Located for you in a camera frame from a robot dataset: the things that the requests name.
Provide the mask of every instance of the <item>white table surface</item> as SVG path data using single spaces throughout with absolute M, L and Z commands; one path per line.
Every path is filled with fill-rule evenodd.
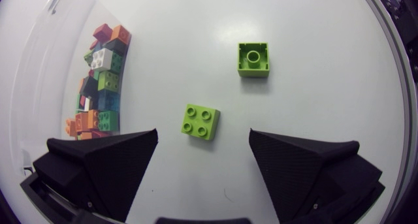
M 380 221 L 400 167 L 404 107 L 391 49 L 365 0 L 100 1 L 133 34 L 121 133 L 159 133 L 128 223 L 160 216 L 277 223 L 248 145 L 250 127 L 358 140 L 359 154 L 383 171 L 386 187 L 360 223 Z M 45 2 L 0 2 L 0 188 L 22 223 L 45 220 L 10 169 L 8 110 L 20 54 Z M 268 42 L 268 79 L 239 77 L 238 42 Z M 187 103 L 221 111 L 213 141 L 181 134 Z

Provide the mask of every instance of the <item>pile of toy bricks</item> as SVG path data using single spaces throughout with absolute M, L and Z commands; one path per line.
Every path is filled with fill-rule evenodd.
M 110 136 L 119 132 L 121 75 L 131 34 L 121 25 L 98 27 L 84 60 L 88 76 L 78 87 L 75 118 L 65 131 L 76 140 Z

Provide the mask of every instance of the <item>lime green duplo brick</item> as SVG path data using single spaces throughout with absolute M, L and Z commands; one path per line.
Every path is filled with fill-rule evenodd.
M 89 50 L 84 54 L 84 61 L 90 66 L 91 62 L 93 61 L 93 50 Z
M 99 80 L 99 74 L 100 74 L 100 71 L 95 71 L 95 72 L 94 72 L 94 75 L 93 75 L 93 78 L 94 78 L 95 80 Z
M 110 71 L 119 74 L 120 69 L 122 68 L 122 57 L 113 52 L 112 54 L 112 63 L 110 65 Z
M 110 91 L 119 91 L 119 76 L 109 71 L 102 71 L 99 74 L 98 90 L 107 89 Z
M 219 110 L 188 104 L 184 114 L 182 133 L 212 140 L 215 137 L 220 114 Z
M 111 110 L 100 112 L 98 128 L 100 131 L 119 131 L 119 114 Z
M 267 43 L 238 44 L 238 73 L 241 77 L 268 77 Z

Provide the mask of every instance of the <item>curved acrylic enclosure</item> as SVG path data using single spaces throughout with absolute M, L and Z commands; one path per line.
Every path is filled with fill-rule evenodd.
M 98 0 L 49 0 L 39 14 L 18 66 L 10 110 L 14 170 L 24 173 L 46 152 L 47 138 L 70 139 L 65 118 L 74 117 L 83 55 L 96 27 L 120 24 Z

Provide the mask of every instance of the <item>toy block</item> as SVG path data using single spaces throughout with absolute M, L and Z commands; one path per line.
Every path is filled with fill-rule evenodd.
M 119 54 L 122 57 L 125 55 L 127 49 L 127 45 L 120 39 L 114 39 L 112 41 L 109 41 L 104 45 L 104 47 L 109 50 L 112 50 L 113 52 Z
M 98 94 L 97 93 L 98 83 L 99 82 L 91 76 L 85 77 L 83 81 L 83 85 L 80 89 L 80 94 L 90 99 L 96 99 L 97 94 Z
M 238 44 L 238 73 L 241 77 L 268 77 L 267 43 Z
M 93 33 L 93 36 L 99 41 L 99 42 L 106 42 L 110 40 L 110 37 L 112 36 L 112 28 L 110 28 L 107 24 L 103 24 L 96 28 L 96 30 Z
M 119 93 L 102 89 L 99 91 L 99 102 L 97 105 L 98 110 L 112 110 L 119 112 Z
M 94 71 L 93 70 L 89 71 L 89 76 L 94 78 Z
M 113 28 L 112 37 L 110 40 L 120 39 L 125 44 L 129 44 L 131 34 L 122 25 Z
M 95 41 L 93 41 L 91 44 L 90 44 L 90 50 L 93 50 L 94 49 L 94 47 L 96 47 L 96 45 L 99 43 L 99 41 L 98 40 L 95 40 Z
M 89 50 L 84 54 L 84 61 L 86 61 L 87 65 L 91 65 L 91 62 L 93 61 L 93 50 Z
M 100 131 L 118 131 L 119 130 L 119 113 L 107 110 L 99 113 L 99 130 Z
M 79 84 L 78 84 L 78 92 L 80 92 L 81 87 L 83 87 L 83 84 L 84 84 L 84 78 L 82 78 L 82 79 L 80 80 Z
M 86 98 L 86 102 L 84 103 L 84 111 L 87 112 L 92 109 L 93 101 L 89 98 Z
M 80 106 L 84 107 L 86 104 L 86 97 L 85 96 L 81 96 L 80 98 Z
M 101 138 L 101 137 L 110 136 L 110 134 L 105 133 L 105 132 L 100 132 L 100 131 L 92 131 L 91 134 L 93 135 L 93 138 Z
M 76 120 L 68 118 L 65 120 L 65 124 L 67 125 L 65 127 L 65 132 L 67 132 L 69 136 L 77 136 Z
M 88 131 L 88 113 L 81 112 L 76 114 L 76 131 Z
M 112 67 L 113 52 L 107 48 L 102 48 L 93 53 L 91 69 L 94 71 L 109 71 Z
M 110 65 L 110 71 L 112 71 L 113 73 L 119 74 L 121 68 L 122 68 L 122 57 L 116 53 L 113 53 L 112 64 Z
M 94 78 L 95 80 L 99 80 L 99 74 L 100 74 L 100 71 L 95 71 L 95 72 L 94 72 L 94 75 L 93 75 L 93 78 Z
M 99 111 L 98 110 L 89 110 L 88 114 L 88 129 L 98 129 L 99 128 Z
M 119 76 L 108 71 L 100 72 L 98 90 L 119 91 Z
M 82 132 L 80 134 L 80 138 L 81 138 L 81 140 L 92 139 L 93 135 L 92 135 L 91 132 Z
M 80 109 L 81 108 L 81 106 L 80 106 L 80 100 L 81 100 L 81 95 L 80 94 L 77 94 L 77 98 L 76 98 L 76 109 Z
M 103 48 L 103 47 L 102 47 L 102 44 L 101 44 L 100 42 L 98 42 L 98 43 L 96 44 L 96 46 L 94 46 L 93 53 L 95 53 L 95 52 L 97 52 L 97 51 L 101 50 L 102 48 Z
M 217 122 L 221 112 L 203 106 L 187 104 L 182 133 L 212 140 L 215 137 Z

